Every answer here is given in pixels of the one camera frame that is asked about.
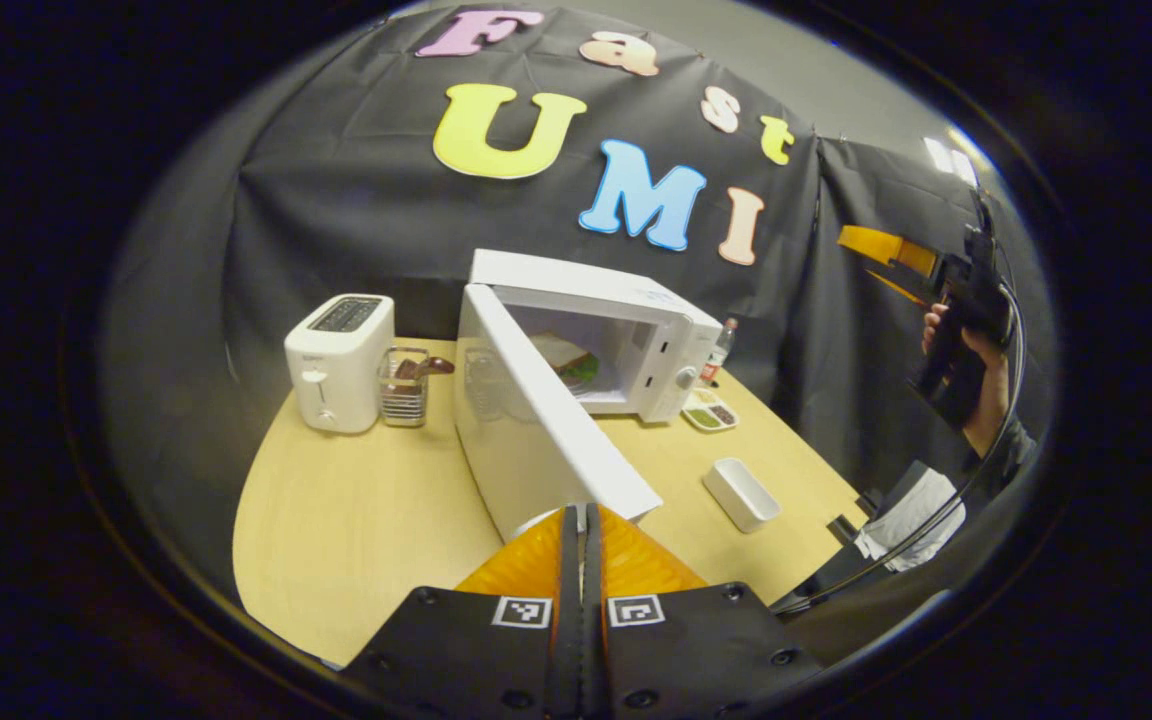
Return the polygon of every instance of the toaster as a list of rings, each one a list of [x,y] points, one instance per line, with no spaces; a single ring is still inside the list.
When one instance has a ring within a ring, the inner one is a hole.
[[[376,423],[376,370],[394,342],[394,301],[347,293],[287,333],[283,349],[301,418],[311,429],[361,433]]]

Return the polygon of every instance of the cable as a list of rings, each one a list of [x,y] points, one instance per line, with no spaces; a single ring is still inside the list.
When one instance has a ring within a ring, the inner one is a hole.
[[[858,571],[856,571],[856,574],[852,574],[850,578],[841,579],[840,582],[831,585],[831,588],[826,588],[823,591],[813,593],[810,597],[805,597],[803,598],[803,600],[796,601],[794,605],[785,607],[785,609],[774,611],[778,616],[791,615],[795,614],[795,612],[808,611],[809,607],[817,605],[817,602],[821,600],[824,597],[831,596],[833,593],[836,593],[838,591],[842,591],[842,589],[849,588],[851,584],[858,582],[859,578],[865,577],[865,575],[869,575],[870,571],[877,569],[879,564],[886,564],[886,562],[890,561],[892,559],[895,559],[895,556],[899,556],[900,553],[909,550],[911,544],[915,544],[916,541],[923,539],[923,537],[927,532],[931,532],[931,530],[934,526],[940,525],[942,521],[948,518],[952,511],[954,511],[956,507],[960,506],[961,502],[963,502],[961,501],[961,498],[963,498],[963,495],[970,488],[972,488],[977,483],[977,480],[980,478],[980,470],[986,468],[986,465],[990,463],[990,460],[992,460],[993,454],[995,454],[995,452],[998,450],[998,446],[1000,446],[1000,444],[1002,442],[1002,434],[1005,433],[1005,429],[1007,427],[1007,425],[1011,424],[1011,418],[1014,418],[1016,414],[1016,400],[1018,400],[1020,397],[1020,384],[1024,381],[1025,377],[1025,323],[1024,319],[1021,318],[1020,305],[1016,304],[1016,296],[1011,295],[1011,287],[1007,286],[1007,282],[1000,282],[998,283],[998,287],[1000,287],[1001,290],[1005,293],[1005,296],[1007,296],[1007,304],[1011,306],[1011,312],[1015,313],[1016,316],[1015,382],[1011,385],[1010,401],[1007,402],[1007,415],[1005,415],[1005,417],[1002,418],[1002,424],[998,425],[998,432],[995,435],[993,435],[993,442],[990,444],[990,449],[986,450],[986,454],[984,454],[983,460],[980,460],[980,464],[975,467],[975,470],[972,471],[972,477],[968,478],[968,482],[963,484],[963,488],[960,488],[956,493],[954,493],[954,497],[952,497],[950,500],[947,500],[945,505],[940,507],[940,510],[933,511],[931,518],[924,520],[923,524],[919,525],[918,529],[915,529],[914,532],[909,535],[909,537],[907,537],[903,541],[897,543],[896,547],[893,547],[890,548],[890,551],[887,551],[887,555],[884,555],[878,560],[870,562],[870,564],[865,566],[865,568],[859,569]]]
[[[993,247],[996,247],[998,253],[1002,255],[1002,263],[1007,265],[1007,286],[1016,287],[1016,278],[1011,274],[1011,260],[1007,259],[1006,249],[1002,247],[1001,242],[993,243]]]

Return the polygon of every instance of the microwave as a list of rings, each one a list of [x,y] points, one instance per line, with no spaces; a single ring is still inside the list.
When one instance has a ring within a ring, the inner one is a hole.
[[[453,416],[500,537],[568,503],[598,502],[630,521],[662,505],[590,415],[677,420],[721,331],[643,275],[476,250]],[[593,355],[596,373],[564,381],[537,338]]]

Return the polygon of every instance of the water bottle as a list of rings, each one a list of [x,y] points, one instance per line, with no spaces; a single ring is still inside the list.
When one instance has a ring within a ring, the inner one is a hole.
[[[732,354],[732,343],[736,342],[736,318],[727,318],[723,323],[723,332],[718,333],[718,342],[714,343],[713,351],[708,353],[705,361],[705,369],[700,371],[700,379],[704,382],[713,384],[718,369],[722,367],[727,355]]]

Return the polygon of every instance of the pink letter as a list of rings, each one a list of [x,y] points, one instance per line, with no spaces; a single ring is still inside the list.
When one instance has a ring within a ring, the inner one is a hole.
[[[467,10],[456,15],[456,24],[449,26],[438,41],[417,50],[416,56],[472,55],[483,50],[483,46],[477,44],[477,38],[485,37],[486,41],[501,41],[518,28],[518,23],[533,26],[544,18],[545,15],[540,13]]]

